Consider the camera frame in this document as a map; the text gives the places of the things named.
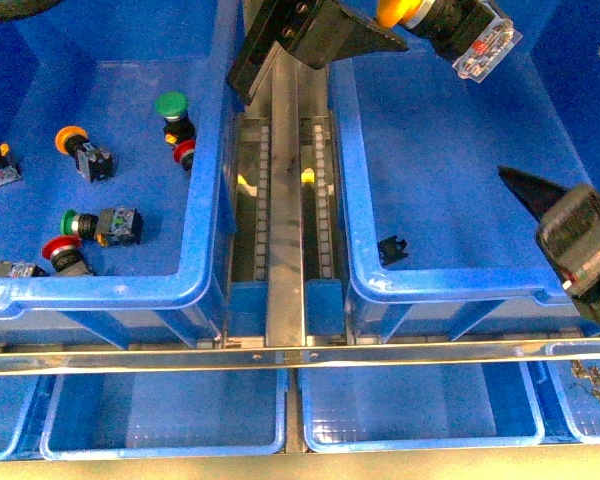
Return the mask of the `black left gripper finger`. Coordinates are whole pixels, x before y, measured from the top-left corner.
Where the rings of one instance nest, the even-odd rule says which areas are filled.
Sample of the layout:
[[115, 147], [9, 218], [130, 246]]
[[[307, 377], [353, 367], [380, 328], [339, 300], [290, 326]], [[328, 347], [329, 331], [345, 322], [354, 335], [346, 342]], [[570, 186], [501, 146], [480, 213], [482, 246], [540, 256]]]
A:
[[276, 46], [314, 70], [366, 54], [408, 50], [391, 29], [340, 1], [264, 1], [227, 76], [243, 104], [252, 102]]

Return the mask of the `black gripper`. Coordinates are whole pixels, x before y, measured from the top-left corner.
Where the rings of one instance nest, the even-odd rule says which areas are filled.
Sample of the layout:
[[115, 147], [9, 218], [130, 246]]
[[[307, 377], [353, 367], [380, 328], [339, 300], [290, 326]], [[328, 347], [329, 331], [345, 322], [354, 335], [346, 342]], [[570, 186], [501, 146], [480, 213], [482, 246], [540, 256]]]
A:
[[500, 165], [506, 188], [539, 222], [536, 242], [580, 315], [600, 325], [600, 192]]

